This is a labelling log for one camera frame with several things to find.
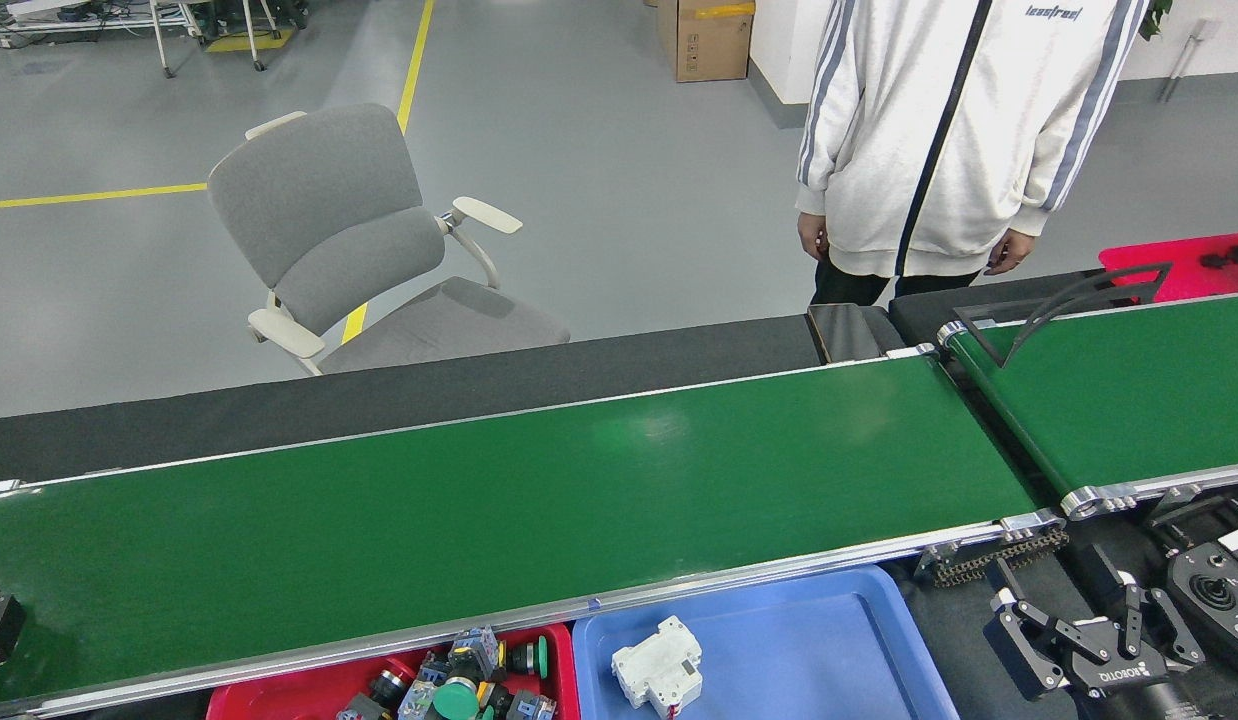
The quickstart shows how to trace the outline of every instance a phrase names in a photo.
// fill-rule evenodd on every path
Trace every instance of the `green push button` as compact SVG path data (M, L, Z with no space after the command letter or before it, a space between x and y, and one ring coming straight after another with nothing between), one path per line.
M536 661L540 667L540 679L547 679L547 638L540 635L540 642L536 646Z
M432 708L446 720L472 720L477 715L477 695L458 683L441 685L432 696Z

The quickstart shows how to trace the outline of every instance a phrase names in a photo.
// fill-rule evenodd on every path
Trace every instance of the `cardboard box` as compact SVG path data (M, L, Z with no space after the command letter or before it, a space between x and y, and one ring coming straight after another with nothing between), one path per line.
M660 0L659 37L677 82L748 74L754 2Z

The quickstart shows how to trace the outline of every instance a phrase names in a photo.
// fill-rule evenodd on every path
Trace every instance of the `white wall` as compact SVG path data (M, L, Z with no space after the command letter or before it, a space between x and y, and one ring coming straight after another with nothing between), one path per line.
M1200 19L1218 19L1222 25L1218 35L1198 46L1187 74L1238 73L1238 0L1177 0L1159 36L1136 38L1122 79L1169 77Z
M759 0L751 25L751 61L785 104L810 101L815 56L831 0ZM1167 77L1198 19L1222 20L1203 42L1190 74L1238 73L1238 0L1177 0L1162 21L1162 35L1136 38L1122 79Z
M751 21L751 61L784 104L810 101L815 56L831 0L760 0Z

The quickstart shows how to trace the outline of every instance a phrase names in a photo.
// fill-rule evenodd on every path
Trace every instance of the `chair seat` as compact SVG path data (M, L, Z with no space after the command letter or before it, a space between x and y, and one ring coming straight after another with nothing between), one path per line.
M323 374L558 345L569 332L551 315L464 278L418 293L327 355Z

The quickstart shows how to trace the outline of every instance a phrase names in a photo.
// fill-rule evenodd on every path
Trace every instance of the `black control box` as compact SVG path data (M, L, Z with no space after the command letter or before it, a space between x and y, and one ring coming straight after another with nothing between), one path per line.
M1205 649L1238 669L1238 529L1171 557L1167 590Z

